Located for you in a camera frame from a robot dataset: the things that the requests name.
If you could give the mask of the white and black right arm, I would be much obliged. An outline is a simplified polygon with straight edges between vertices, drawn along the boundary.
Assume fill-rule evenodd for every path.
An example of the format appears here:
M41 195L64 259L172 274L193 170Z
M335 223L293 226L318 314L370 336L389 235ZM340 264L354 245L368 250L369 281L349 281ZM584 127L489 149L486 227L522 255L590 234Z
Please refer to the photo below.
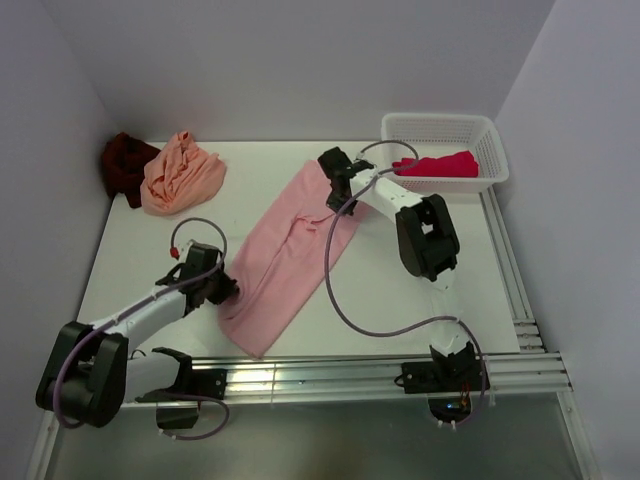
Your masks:
M486 360L478 340L461 319L451 315L439 315L399 330L373 332L353 323L342 311L334 295L330 279L333 236L340 219L351 216L359 201L392 221L396 229L401 263L412 276L434 283L441 275L454 271L457 266L460 242L443 197L439 194L424 197L386 177L390 173L405 170L405 165L380 170L364 158L367 151L386 143L382 140L367 145L360 150L355 161L350 160L338 147L325 151L318 158L318 164L331 187L326 206L334 212L323 259L324 284L329 301L346 326L371 338L393 338L437 322L457 324L472 344L469 362L479 366L480 390L485 391L489 387Z

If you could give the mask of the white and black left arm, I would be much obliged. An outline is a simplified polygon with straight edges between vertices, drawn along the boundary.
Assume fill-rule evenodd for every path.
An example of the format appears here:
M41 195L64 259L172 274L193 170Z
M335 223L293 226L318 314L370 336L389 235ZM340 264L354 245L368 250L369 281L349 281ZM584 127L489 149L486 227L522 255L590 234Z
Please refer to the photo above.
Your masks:
M72 321L58 333L35 393L35 402L66 427L103 427L128 402L220 400L218 381L198 378L190 355L156 347L140 358L134 351L165 327L205 303L220 305L239 292L224 270L224 253L194 243L153 291L111 317Z

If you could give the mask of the light pink t-shirt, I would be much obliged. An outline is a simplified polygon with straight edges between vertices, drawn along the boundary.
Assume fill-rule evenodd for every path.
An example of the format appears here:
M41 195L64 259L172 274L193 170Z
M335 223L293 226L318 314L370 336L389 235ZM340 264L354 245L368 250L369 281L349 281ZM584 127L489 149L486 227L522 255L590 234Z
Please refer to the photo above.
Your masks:
M226 269L239 294L218 307L218 324L244 353L273 346L324 279L335 213L319 164L308 161L271 204Z

